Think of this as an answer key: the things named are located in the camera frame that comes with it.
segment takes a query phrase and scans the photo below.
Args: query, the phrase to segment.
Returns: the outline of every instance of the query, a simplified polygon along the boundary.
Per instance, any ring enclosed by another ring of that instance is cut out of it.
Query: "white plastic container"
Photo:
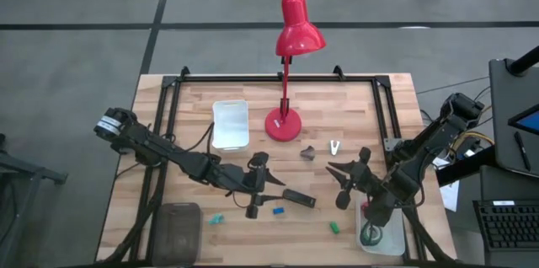
[[[223,100],[213,103],[213,141],[222,153],[245,151],[249,145],[249,114],[245,100]]]
[[[394,209],[386,226],[382,227],[382,240],[374,246],[364,246],[360,240],[360,233],[366,224],[361,212],[361,204],[367,201],[366,196],[356,197],[355,202],[355,242],[364,251],[377,255],[403,255],[406,245],[404,243],[403,210]]]

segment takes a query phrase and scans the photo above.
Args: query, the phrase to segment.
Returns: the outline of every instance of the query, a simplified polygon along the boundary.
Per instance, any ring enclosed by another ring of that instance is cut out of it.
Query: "black remote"
[[[290,189],[285,189],[283,191],[283,198],[285,200],[293,201],[303,206],[308,206],[309,208],[314,208],[314,204],[317,202],[317,199],[313,197],[306,196],[302,193]]]

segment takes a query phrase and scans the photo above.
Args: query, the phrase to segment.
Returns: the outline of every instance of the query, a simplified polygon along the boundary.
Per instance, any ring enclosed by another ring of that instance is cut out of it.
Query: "lamp shade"
[[[326,46],[318,28],[309,22],[305,0],[282,0],[285,28],[279,35],[275,53],[278,56],[296,56]]]

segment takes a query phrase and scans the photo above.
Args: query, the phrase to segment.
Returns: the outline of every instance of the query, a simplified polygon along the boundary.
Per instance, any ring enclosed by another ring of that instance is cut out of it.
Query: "pen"
[[[530,160],[528,160],[528,155],[526,154],[526,149],[524,148],[522,137],[520,136],[520,133],[518,131],[515,132],[515,140],[516,143],[519,145],[520,155],[522,157],[522,160],[524,161],[524,165],[526,166],[526,169],[528,169],[528,172],[531,172]]]

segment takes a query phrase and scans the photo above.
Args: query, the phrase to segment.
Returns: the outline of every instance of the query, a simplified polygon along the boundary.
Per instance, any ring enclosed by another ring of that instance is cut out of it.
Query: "green block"
[[[334,232],[335,234],[337,234],[337,233],[340,232],[339,226],[337,226],[337,223],[336,223],[336,222],[331,222],[331,223],[329,224],[329,226],[331,227],[331,230],[333,230],[333,232]]]

